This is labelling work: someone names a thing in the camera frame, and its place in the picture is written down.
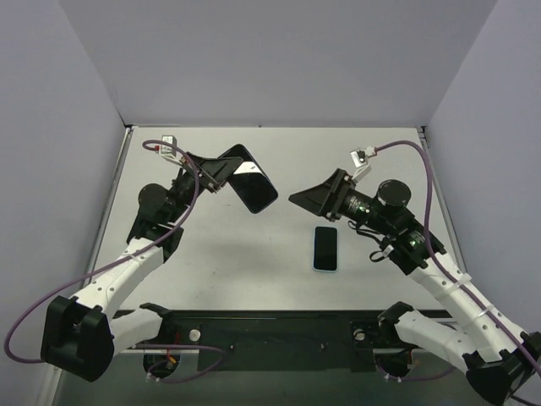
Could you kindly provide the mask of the blue phone black screen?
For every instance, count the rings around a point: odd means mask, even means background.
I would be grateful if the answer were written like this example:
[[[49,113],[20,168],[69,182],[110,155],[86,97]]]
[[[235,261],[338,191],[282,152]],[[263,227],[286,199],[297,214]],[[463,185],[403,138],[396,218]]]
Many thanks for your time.
[[[240,157],[242,164],[228,178],[228,183],[244,203],[248,211],[258,214],[278,198],[278,191],[242,144],[236,144],[220,155],[220,158]]]

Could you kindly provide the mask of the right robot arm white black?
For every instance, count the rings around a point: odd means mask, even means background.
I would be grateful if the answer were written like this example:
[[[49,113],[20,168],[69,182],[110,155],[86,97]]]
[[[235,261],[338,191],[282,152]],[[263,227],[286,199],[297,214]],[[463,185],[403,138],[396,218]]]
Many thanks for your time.
[[[461,271],[443,244],[407,209],[411,190],[400,180],[380,184],[375,196],[355,189],[345,171],[290,195],[296,206],[329,221],[346,217],[382,235],[381,254],[421,285],[449,313],[456,328],[443,326],[411,305],[397,302],[379,316],[382,343],[410,343],[465,374],[486,402],[504,404],[534,373],[540,334],[503,315]]]

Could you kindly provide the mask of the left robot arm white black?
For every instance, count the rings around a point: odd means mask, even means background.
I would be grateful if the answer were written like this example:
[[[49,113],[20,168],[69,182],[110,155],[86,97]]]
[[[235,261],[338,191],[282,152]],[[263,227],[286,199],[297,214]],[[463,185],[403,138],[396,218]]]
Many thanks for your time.
[[[165,264],[183,236],[181,223],[206,190],[215,193],[242,165],[240,157],[187,154],[169,189],[147,184],[126,250],[96,280],[69,298],[57,296],[46,310],[41,359],[86,381],[96,381],[113,357],[142,342],[155,348],[175,343],[172,312],[152,303],[116,315],[143,280]]]

